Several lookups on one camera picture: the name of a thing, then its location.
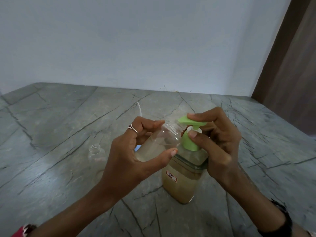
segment hand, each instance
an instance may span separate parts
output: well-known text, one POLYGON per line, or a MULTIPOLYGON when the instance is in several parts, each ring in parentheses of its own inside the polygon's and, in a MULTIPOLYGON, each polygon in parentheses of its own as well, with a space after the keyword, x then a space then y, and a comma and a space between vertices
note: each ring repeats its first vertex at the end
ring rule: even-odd
POLYGON ((209 165, 207 171, 220 184, 230 183, 233 174, 239 171, 238 147, 241 133, 220 107, 198 114, 188 113, 188 118, 208 122, 201 126, 202 134, 190 131, 189 137, 199 147, 207 151, 209 165))
POLYGON ((165 167, 177 153, 176 148, 171 148, 147 162, 138 161, 135 157, 136 145, 143 144, 163 124, 164 120, 152 121, 136 117, 132 125, 138 134, 127 129, 123 135, 113 140, 103 176, 96 186, 103 199, 106 196, 111 200, 110 205, 114 205, 141 181, 165 167))

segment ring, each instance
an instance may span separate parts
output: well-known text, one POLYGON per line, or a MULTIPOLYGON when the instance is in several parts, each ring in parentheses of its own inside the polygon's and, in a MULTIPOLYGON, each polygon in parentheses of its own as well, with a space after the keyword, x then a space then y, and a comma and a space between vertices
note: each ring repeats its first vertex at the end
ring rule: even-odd
POLYGON ((138 132, 135 130, 135 128, 132 126, 132 124, 130 124, 130 125, 128 126, 128 128, 134 130, 134 131, 137 133, 137 135, 138 135, 138 132))

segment bottle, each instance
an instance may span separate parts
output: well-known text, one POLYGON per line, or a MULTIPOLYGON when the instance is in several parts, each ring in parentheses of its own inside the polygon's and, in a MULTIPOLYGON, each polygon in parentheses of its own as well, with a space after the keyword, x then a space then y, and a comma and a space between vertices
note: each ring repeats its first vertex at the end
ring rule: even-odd
POLYGON ((181 142, 181 132, 186 128, 185 124, 164 123, 156 130, 148 140, 135 152, 139 161, 145 162, 155 158, 161 152, 177 147, 181 142))
POLYGON ((102 149, 99 144, 90 146, 88 159, 90 167, 94 172, 93 182, 98 183, 103 175, 103 170, 107 162, 104 149, 102 149))
POLYGON ((202 133, 199 127, 207 122, 192 121, 186 116, 178 119, 178 122, 190 126, 177 146, 178 153, 162 169, 161 177, 164 189, 179 203, 187 204, 192 200, 208 164, 207 152, 189 138, 188 132, 195 130, 202 133))

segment white label with red border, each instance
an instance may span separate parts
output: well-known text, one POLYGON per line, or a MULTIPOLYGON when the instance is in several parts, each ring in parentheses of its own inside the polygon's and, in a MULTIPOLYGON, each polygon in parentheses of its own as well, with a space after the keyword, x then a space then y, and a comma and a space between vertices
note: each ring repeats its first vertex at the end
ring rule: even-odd
POLYGON ((173 181, 175 181, 175 182, 178 181, 178 179, 177 179, 174 175, 172 175, 169 171, 166 171, 166 174, 167 174, 173 181))

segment green pump head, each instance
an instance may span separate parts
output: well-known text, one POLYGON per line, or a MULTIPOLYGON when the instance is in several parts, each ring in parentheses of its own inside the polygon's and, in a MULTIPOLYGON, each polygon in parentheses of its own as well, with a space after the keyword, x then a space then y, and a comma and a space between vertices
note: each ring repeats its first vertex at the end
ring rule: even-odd
MULTIPOLYGON (((182 116, 181 118, 178 119, 179 123, 182 124, 186 124, 186 125, 191 125, 192 126, 192 130, 198 131, 200 126, 206 125, 207 122, 198 122, 198 121, 193 121, 190 120, 187 116, 182 116)), ((182 145, 184 148, 186 148, 187 150, 191 150, 191 151, 198 151, 200 150, 200 147, 198 147, 188 136, 188 131, 190 130, 186 130, 182 136, 182 145)))

